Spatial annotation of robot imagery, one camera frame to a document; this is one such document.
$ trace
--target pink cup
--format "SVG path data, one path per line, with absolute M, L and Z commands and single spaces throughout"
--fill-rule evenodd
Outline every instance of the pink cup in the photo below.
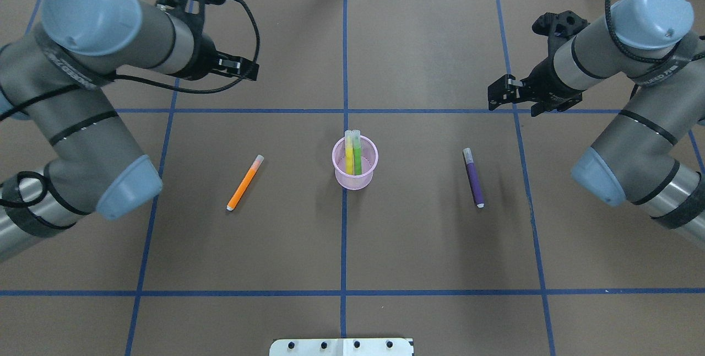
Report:
M 377 147 L 369 138 L 360 136 L 362 147 L 362 174 L 349 175 L 345 172 L 345 137 L 341 138 L 333 147 L 332 159 L 335 167 L 335 179 L 338 183 L 351 191 L 361 190 L 372 181 L 372 174 L 377 167 Z

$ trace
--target white metal plate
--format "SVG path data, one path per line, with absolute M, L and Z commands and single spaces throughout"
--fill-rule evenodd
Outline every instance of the white metal plate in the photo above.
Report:
M 408 338 L 277 340 L 269 348 L 269 356 L 414 356 L 414 340 Z

